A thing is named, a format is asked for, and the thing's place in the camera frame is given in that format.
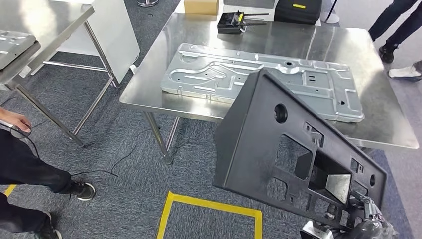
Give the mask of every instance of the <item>round hole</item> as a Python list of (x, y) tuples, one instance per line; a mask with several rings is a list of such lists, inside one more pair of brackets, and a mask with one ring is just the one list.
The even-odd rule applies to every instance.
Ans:
[(287, 109), (284, 104), (278, 104), (274, 108), (274, 118), (277, 123), (284, 123), (287, 120)]
[(371, 187), (375, 185), (375, 174), (371, 175), (371, 180), (369, 181), (369, 183), (371, 184)]

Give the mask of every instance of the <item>yellow tape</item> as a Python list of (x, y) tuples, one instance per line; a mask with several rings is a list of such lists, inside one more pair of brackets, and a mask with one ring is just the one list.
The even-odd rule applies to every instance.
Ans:
[(6, 191), (4, 192), (4, 194), (8, 197), (12, 193), (12, 191), (13, 191), (13, 189), (15, 187), (16, 187), (16, 185), (14, 185), (14, 184), (9, 185), (9, 187), (6, 189)]
[(301, 8), (301, 9), (305, 9), (306, 8), (306, 6), (300, 5), (300, 4), (293, 4), (293, 7), (297, 7), (297, 8)]
[(218, 203), (213, 201), (207, 201), (204, 199), (193, 198), (183, 195), (173, 194), (169, 191), (164, 205), (163, 214), (161, 215), (160, 227), (158, 228), (157, 239), (164, 238), (164, 232), (166, 230), (167, 221), (169, 219), (170, 211), (173, 202), (186, 203), (194, 206), (200, 206), (204, 208), (211, 208), (219, 211), (241, 214), (255, 218), (255, 239), (262, 239), (262, 213), (260, 210), (238, 207), (234, 205)]

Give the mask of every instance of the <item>person's hand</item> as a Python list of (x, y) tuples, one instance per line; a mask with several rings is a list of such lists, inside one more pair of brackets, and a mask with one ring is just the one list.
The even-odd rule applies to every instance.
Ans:
[(0, 120), (9, 124), (15, 125), (24, 132), (27, 132), (27, 133), (31, 132), (31, 129), (28, 128), (28, 126), (31, 127), (31, 123), (22, 114), (8, 111), (0, 107)]

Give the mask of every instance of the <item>black sneaker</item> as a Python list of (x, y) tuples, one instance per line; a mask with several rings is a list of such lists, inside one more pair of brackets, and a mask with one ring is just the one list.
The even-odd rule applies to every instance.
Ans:
[(81, 201), (88, 201), (95, 196), (95, 188), (89, 183), (76, 182), (72, 185), (70, 194), (76, 195)]
[(62, 239), (62, 234), (54, 229), (51, 224), (51, 215), (49, 213), (45, 214), (47, 217), (45, 218), (44, 225), (40, 231), (34, 233), (35, 239)]
[(387, 64), (393, 63), (394, 61), (393, 52), (396, 49), (397, 49), (397, 46), (383, 45), (382, 47), (380, 47), (379, 53), (380, 53), (382, 62), (387, 63)]

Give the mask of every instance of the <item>reflective table surface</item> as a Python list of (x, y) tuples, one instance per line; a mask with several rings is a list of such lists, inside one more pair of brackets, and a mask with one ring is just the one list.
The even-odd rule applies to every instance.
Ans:
[[(20, 75), (25, 77), (41, 65), (93, 13), (91, 5), (79, 3), (0, 0), (0, 29), (32, 34), (40, 45), (28, 61), (22, 62), (22, 68), (26, 65), (29, 68)], [(2, 78), (0, 84), (4, 85), (9, 80)]]
[(214, 16), (174, 13), (120, 97), (148, 112), (221, 121), (231, 104), (165, 93), (160, 82), (182, 43), (253, 53), (346, 64), (353, 73), (365, 119), (331, 122), (357, 146), (376, 149), (418, 148), (419, 144), (363, 29), (269, 22), (249, 26), (242, 35), (218, 34)]

